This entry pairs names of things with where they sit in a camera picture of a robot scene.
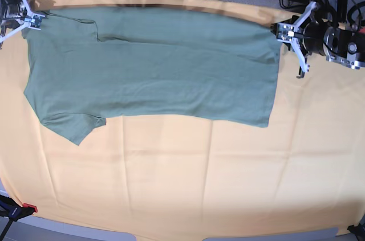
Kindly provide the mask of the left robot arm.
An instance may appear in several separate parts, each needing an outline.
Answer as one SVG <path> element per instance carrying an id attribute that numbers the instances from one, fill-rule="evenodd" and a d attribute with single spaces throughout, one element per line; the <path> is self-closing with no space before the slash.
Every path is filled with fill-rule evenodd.
<path id="1" fill-rule="evenodd" d="M 312 1 L 300 16 L 293 15 L 270 27 L 277 41 L 296 54 L 299 61 L 297 78 L 301 79 L 309 72 L 307 58 L 313 54 L 354 70 L 363 68 L 364 33 L 324 21 L 317 14 L 319 9 L 319 3 Z"/>

